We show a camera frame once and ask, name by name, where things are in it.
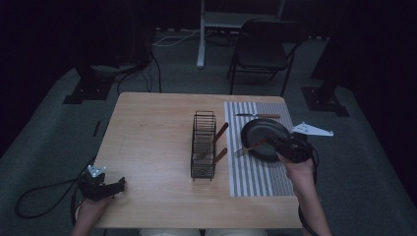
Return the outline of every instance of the dish rack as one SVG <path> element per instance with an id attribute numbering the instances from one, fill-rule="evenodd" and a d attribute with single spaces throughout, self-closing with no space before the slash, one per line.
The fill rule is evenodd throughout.
<path id="1" fill-rule="evenodd" d="M 191 151 L 191 178 L 212 179 L 215 172 L 215 145 L 212 144 L 216 131 L 212 111 L 196 111 L 193 124 Z"/>

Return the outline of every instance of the plate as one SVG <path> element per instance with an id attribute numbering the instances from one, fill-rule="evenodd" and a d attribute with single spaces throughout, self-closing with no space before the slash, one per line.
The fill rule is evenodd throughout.
<path id="1" fill-rule="evenodd" d="M 245 124 L 240 133 L 242 144 L 245 148 L 270 136 L 288 139 L 289 131 L 279 122 L 270 119 L 255 119 Z M 266 162 L 279 161 L 275 148 L 272 145 L 264 144 L 249 150 L 249 153 Z"/>

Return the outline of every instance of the striped placemat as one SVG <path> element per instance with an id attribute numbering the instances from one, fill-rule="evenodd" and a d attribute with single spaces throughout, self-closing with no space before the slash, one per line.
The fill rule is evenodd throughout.
<path id="1" fill-rule="evenodd" d="M 250 154 L 240 157 L 233 153 L 243 145 L 240 132 L 244 125 L 256 117 L 236 116 L 238 113 L 280 114 L 274 119 L 291 131 L 293 125 L 285 103 L 269 102 L 224 102 L 227 129 L 230 196 L 294 196 L 291 181 L 286 177 L 281 162 L 266 163 Z"/>

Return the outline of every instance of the cable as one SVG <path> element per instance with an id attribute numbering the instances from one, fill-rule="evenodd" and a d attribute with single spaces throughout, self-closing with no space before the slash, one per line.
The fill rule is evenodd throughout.
<path id="1" fill-rule="evenodd" d="M 120 81 L 117 83 L 117 94 L 118 95 L 120 95 L 120 85 L 122 84 L 122 82 L 124 81 L 124 80 L 126 80 L 126 78 L 128 78 L 128 76 L 131 76 L 133 73 L 129 73 L 129 74 L 126 74 L 125 76 L 123 76 L 122 77 L 122 79 L 120 79 Z"/>
<path id="2" fill-rule="evenodd" d="M 152 51 L 150 51 L 150 56 L 151 58 L 154 60 L 156 67 L 157 67 L 157 72 L 158 72 L 158 81 L 159 81 L 159 92 L 162 92 L 162 84 L 161 84 L 161 79 L 160 79 L 160 67 L 159 67 L 159 63 L 157 63 L 157 60 L 153 54 Z"/>
<path id="3" fill-rule="evenodd" d="M 220 30 L 217 31 L 216 35 L 219 35 L 220 37 L 227 39 L 227 43 L 223 44 L 223 43 L 219 43 L 213 40 L 208 40 L 207 38 L 206 38 L 206 42 L 214 44 L 216 46 L 221 46 L 221 47 L 230 47 L 230 46 L 235 45 L 236 40 L 233 38 L 233 36 L 229 36 L 226 33 L 221 32 Z"/>
<path id="4" fill-rule="evenodd" d="M 317 150 L 315 148 L 313 148 L 314 152 L 316 153 L 316 158 L 314 158 L 314 156 L 312 157 L 313 160 L 313 165 L 314 165 L 314 183 L 317 184 L 317 171 L 319 169 L 319 163 L 320 163 L 320 158 L 319 158 L 319 153 L 317 152 Z M 307 223 L 306 218 L 304 217 L 303 211 L 301 211 L 300 206 L 298 206 L 298 217 L 300 218 L 301 224 L 303 225 L 303 227 L 312 235 L 312 236 L 320 236 L 320 234 L 318 234 L 316 231 L 313 230 L 313 228 L 309 225 L 309 223 Z"/>
<path id="5" fill-rule="evenodd" d="M 76 225 L 76 222 L 77 222 L 76 212 L 77 212 L 78 207 L 75 207 L 76 202 L 77 202 L 77 191 L 78 191 L 78 182 L 77 182 L 77 186 L 74 188 L 73 195 L 71 196 L 71 203 L 70 203 L 71 222 L 73 223 L 73 226 Z"/>
<path id="6" fill-rule="evenodd" d="M 180 43 L 180 42 L 184 41 L 185 39 L 192 37 L 194 34 L 198 33 L 199 31 L 200 31 L 200 30 L 198 29 L 198 30 L 194 31 L 193 33 L 191 33 L 191 34 L 190 34 L 190 35 L 188 35 L 188 36 L 167 36 L 167 37 L 164 37 L 163 39 L 161 39 L 161 40 L 159 40 L 159 41 L 157 41 L 157 42 L 153 43 L 153 44 L 152 44 L 152 46 L 160 46 L 160 47 L 170 47 L 170 46 L 174 46 L 174 45 L 176 45 L 176 44 L 178 44 L 178 43 Z M 168 45 L 160 45 L 160 44 L 159 44 L 159 43 L 160 43 L 160 42 L 162 42 L 163 40 L 166 40 L 166 39 L 169 39 L 169 38 L 181 38 L 181 39 L 180 39 L 180 40 L 178 40 L 178 41 L 176 41 L 176 42 L 174 42 L 174 43 L 172 43 L 172 44 L 168 44 Z"/>
<path id="7" fill-rule="evenodd" d="M 95 160 L 96 156 L 94 156 L 92 159 L 89 160 L 89 162 L 85 165 L 88 166 L 90 163 L 92 163 Z M 18 200 L 16 201 L 15 204 L 15 214 L 20 217 L 20 218 L 25 218 L 25 219 L 32 219 L 32 218 L 38 218 L 41 216 L 44 216 L 48 213 L 50 213 L 51 211 L 53 211 L 65 198 L 65 196 L 67 196 L 68 192 L 71 190 L 71 188 L 78 183 L 78 180 L 80 178 L 80 176 L 83 174 L 85 168 L 83 168 L 82 171 L 80 171 L 80 173 L 77 175 L 77 178 L 75 179 L 71 179 L 71 180 L 67 180 L 67 181 L 63 181 L 63 182 L 59 182 L 56 184 L 51 184 L 51 185 L 46 185 L 46 186 L 41 186 L 41 187 L 37 187 L 37 188 L 33 188 L 30 189 L 26 192 L 24 192 L 23 194 L 21 194 L 21 196 L 18 198 Z M 49 209 L 45 210 L 44 212 L 38 213 L 38 214 L 33 214 L 33 215 L 27 215 L 27 214 L 23 214 L 21 213 L 20 207 L 21 207 L 21 203 L 23 202 L 23 199 L 26 195 L 35 192 L 35 191 L 39 191 L 39 190 L 43 190 L 43 189 L 48 189 L 48 188 L 53 188 L 59 185 L 63 185 L 63 184 L 68 184 L 71 183 L 70 187 L 67 188 L 67 190 L 64 192 L 64 194 L 61 196 L 61 198 L 52 205 L 52 207 L 50 207 Z"/>
<path id="8" fill-rule="evenodd" d="M 99 76 L 99 77 L 117 77 L 117 76 L 122 76 L 125 74 L 132 74 L 138 70 L 140 70 L 141 68 L 144 68 L 144 64 L 147 64 L 148 61 L 144 62 L 142 61 L 140 64 L 133 66 L 133 67 L 129 67 L 126 69 L 121 69 L 118 71 L 113 71 L 113 72 L 106 72 L 106 71 L 100 71 L 98 69 L 92 68 L 95 73 Z"/>
<path id="9" fill-rule="evenodd" d="M 142 71 L 142 77 L 144 77 L 144 80 L 147 83 L 147 91 L 148 92 L 151 92 L 152 91 L 152 86 L 153 86 L 153 77 L 150 74 L 150 69 L 151 69 L 151 64 L 149 64 L 149 66 L 148 66 L 149 81 L 148 81 L 148 78 L 144 75 L 144 71 Z"/>

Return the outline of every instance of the wooden table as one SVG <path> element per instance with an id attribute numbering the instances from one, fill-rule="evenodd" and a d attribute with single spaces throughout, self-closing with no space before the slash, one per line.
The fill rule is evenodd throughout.
<path id="1" fill-rule="evenodd" d="M 230 197 L 227 156 L 210 179 L 190 177 L 193 118 L 213 111 L 224 123 L 224 101 L 284 102 L 281 97 L 124 92 L 117 101 L 94 166 L 105 182 L 125 176 L 97 227 L 300 228 L 297 199 Z M 223 135 L 217 151 L 226 147 Z"/>

